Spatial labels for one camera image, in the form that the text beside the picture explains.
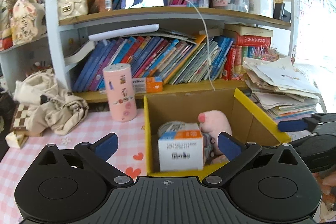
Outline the pink plush pig toy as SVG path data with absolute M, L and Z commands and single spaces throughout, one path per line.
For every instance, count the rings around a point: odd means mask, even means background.
M 232 129 L 226 115 L 219 110 L 206 111 L 198 115 L 198 122 L 201 133 L 208 133 L 215 139 L 214 157 L 222 155 L 218 145 L 218 136 L 221 132 L 232 135 Z

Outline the orange white usmile box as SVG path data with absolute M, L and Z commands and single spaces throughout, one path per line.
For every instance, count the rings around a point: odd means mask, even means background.
M 202 170 L 203 135 L 196 123 L 186 123 L 178 131 L 165 132 L 158 138 L 161 172 Z

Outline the clear tape roll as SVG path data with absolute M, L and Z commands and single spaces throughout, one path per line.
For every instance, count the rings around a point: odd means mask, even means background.
M 161 125 L 157 131 L 157 135 L 160 138 L 165 132 L 178 131 L 185 128 L 186 123 L 181 121 L 166 122 Z

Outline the pink checkered table mat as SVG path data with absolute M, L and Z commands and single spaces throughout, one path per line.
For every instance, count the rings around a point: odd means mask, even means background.
M 59 136 L 47 129 L 42 137 L 29 137 L 21 149 L 9 148 L 1 160 L 1 223 L 19 223 L 21 214 L 14 201 L 15 188 L 47 144 L 56 144 L 60 149 L 72 149 L 75 145 L 87 141 L 96 142 L 108 133 L 118 135 L 118 150 L 108 159 L 108 163 L 132 178 L 146 176 L 145 120 L 142 109 L 128 122 L 115 122 L 109 112 L 89 113 L 84 122 L 65 136 Z

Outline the yellow cardboard box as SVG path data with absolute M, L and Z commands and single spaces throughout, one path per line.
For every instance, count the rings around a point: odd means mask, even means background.
M 202 180 L 226 164 L 215 143 L 216 158 L 203 169 L 186 167 L 182 170 L 173 168 L 161 171 L 158 132 L 161 126 L 170 122 L 198 123 L 200 129 L 214 139 L 218 138 L 221 131 L 225 131 L 241 143 L 254 141 L 262 146 L 277 146 L 291 141 L 288 134 L 280 132 L 276 122 L 239 89 L 148 95 L 143 102 L 146 173 L 149 176 L 197 176 Z

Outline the stack of papers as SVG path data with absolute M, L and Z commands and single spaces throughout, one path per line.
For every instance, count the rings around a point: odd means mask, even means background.
M 315 113 L 321 92 L 292 65 L 290 57 L 274 62 L 245 57 L 243 69 L 251 100 L 275 122 Z

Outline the pink cylindrical container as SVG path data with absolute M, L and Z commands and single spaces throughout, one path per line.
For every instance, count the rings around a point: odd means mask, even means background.
M 103 69 L 105 92 L 112 119 L 128 122 L 137 115 L 135 92 L 129 64 L 112 64 Z

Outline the beige cloth bag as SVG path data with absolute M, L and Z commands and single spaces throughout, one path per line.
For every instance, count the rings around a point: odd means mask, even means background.
M 14 100 L 28 107 L 26 129 L 29 136 L 42 136 L 45 129 L 64 136 L 88 114 L 86 100 L 64 88 L 55 75 L 31 74 L 15 83 Z

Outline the wooden chessboard box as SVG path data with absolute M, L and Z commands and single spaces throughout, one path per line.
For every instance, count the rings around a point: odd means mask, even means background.
M 18 104 L 11 122 L 10 131 L 14 132 L 16 135 L 25 135 L 28 137 L 41 137 L 43 133 L 32 133 L 27 129 L 28 116 L 28 106 L 23 104 Z

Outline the white wedge block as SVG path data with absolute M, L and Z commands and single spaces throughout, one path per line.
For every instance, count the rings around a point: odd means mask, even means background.
M 22 149 L 28 138 L 26 135 L 17 135 L 12 131 L 6 135 L 5 140 L 10 148 Z

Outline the small orange box on shelf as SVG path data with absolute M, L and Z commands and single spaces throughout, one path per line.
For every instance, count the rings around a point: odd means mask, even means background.
M 144 77 L 132 79 L 135 94 L 158 93 L 163 91 L 161 77 Z

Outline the row of books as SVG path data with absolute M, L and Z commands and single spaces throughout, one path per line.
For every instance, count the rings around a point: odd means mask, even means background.
M 94 42 L 94 49 L 72 83 L 74 92 L 105 90 L 103 69 L 112 64 L 129 64 L 133 79 L 161 77 L 163 85 L 230 79 L 236 66 L 235 51 L 245 46 L 256 53 L 268 52 L 270 38 L 248 36 L 199 36 L 183 40 L 160 34 L 141 34 Z

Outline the white pen holder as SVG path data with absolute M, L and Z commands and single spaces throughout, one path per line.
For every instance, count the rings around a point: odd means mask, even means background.
M 273 18 L 273 0 L 249 0 L 249 13 Z

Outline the white desk lamp bar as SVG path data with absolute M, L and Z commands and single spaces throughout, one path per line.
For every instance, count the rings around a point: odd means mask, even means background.
M 131 36 L 147 32 L 156 32 L 157 30 L 159 30 L 159 24 L 148 24 L 92 34 L 88 36 L 88 39 L 96 42 L 103 39 L 117 38 L 120 36 Z

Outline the white quilted handbag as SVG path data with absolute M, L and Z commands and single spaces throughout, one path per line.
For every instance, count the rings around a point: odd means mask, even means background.
M 87 0 L 58 0 L 58 20 L 88 14 Z

